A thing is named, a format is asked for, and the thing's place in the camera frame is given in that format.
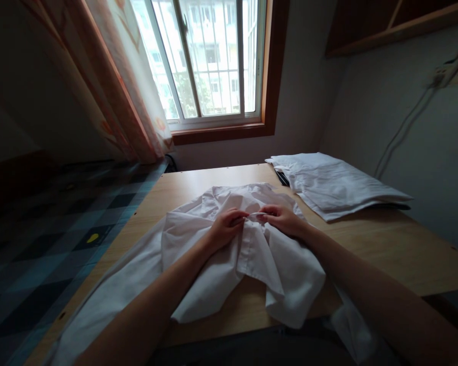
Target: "wooden desk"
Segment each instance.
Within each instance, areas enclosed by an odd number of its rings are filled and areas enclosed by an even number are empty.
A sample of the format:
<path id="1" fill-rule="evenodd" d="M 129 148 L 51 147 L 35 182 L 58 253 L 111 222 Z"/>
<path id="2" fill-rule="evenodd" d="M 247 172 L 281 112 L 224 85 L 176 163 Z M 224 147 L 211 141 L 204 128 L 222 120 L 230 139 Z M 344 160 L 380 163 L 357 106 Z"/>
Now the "wooden desk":
<path id="1" fill-rule="evenodd" d="M 299 204 L 309 222 L 342 246 L 380 268 L 419 296 L 458 290 L 458 250 L 396 210 L 373 209 L 327 224 L 282 187 L 269 164 L 164 174 L 146 196 L 82 286 L 44 336 L 27 364 L 41 363 L 69 317 L 103 274 L 167 212 L 201 195 L 212 186 L 241 186 L 268 182 Z M 265 310 L 266 286 L 248 277 L 227 298 L 221 311 L 190 324 L 174 324 L 162 347 L 206 340 L 278 324 Z M 326 283 L 309 317 L 332 313 L 340 304 Z"/>

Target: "forearm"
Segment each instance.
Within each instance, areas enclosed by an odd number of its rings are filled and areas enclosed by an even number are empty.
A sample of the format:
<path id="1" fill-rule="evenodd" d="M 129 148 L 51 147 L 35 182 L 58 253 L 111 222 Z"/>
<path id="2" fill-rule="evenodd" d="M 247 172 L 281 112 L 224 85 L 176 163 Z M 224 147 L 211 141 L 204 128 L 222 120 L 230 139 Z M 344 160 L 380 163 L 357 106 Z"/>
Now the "forearm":
<path id="1" fill-rule="evenodd" d="M 366 320 L 408 360 L 458 361 L 458 331 L 420 297 L 309 225 L 302 239 Z"/>
<path id="2" fill-rule="evenodd" d="M 202 238 L 127 305 L 78 358 L 83 364 L 144 364 L 212 252 Z"/>

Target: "white wall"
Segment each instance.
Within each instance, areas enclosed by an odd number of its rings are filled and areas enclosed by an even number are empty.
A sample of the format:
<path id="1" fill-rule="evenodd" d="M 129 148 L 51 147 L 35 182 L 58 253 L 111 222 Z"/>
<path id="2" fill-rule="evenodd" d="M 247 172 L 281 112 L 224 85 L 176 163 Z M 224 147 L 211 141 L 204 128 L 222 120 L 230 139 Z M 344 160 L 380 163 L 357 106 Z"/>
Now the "white wall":
<path id="1" fill-rule="evenodd" d="M 336 1 L 292 1 L 274 136 L 177 146 L 180 170 L 261 163 L 317 151 L 345 59 L 324 58 Z"/>
<path id="2" fill-rule="evenodd" d="M 0 162 L 39 149 L 39 146 L 0 107 Z"/>
<path id="3" fill-rule="evenodd" d="M 457 51 L 458 26 L 352 57 L 321 152 L 373 174 L 434 68 Z M 458 246 L 458 85 L 437 92 L 382 180 L 415 198 L 412 218 Z M 449 298 L 458 306 L 458 294 Z"/>
<path id="4" fill-rule="evenodd" d="M 0 1 L 0 104 L 59 163 L 109 159 L 104 142 L 29 29 Z"/>

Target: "checkered blanket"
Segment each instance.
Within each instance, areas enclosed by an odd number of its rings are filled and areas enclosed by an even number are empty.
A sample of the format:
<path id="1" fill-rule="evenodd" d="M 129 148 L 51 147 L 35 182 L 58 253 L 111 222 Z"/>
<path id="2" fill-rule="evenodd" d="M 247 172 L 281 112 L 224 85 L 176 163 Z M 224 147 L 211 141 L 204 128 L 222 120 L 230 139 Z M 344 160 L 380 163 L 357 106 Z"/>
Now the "checkered blanket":
<path id="1" fill-rule="evenodd" d="M 0 217 L 0 364 L 23 364 L 167 162 L 83 164 Z"/>

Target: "curtain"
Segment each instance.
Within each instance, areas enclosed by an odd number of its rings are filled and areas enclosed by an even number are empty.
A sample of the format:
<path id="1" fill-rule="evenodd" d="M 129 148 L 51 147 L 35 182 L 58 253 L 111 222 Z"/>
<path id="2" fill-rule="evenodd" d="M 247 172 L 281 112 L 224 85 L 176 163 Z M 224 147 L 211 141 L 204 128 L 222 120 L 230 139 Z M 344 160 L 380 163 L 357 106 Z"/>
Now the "curtain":
<path id="1" fill-rule="evenodd" d="M 19 2 L 46 53 L 116 160 L 150 164 L 173 151 L 128 0 Z"/>

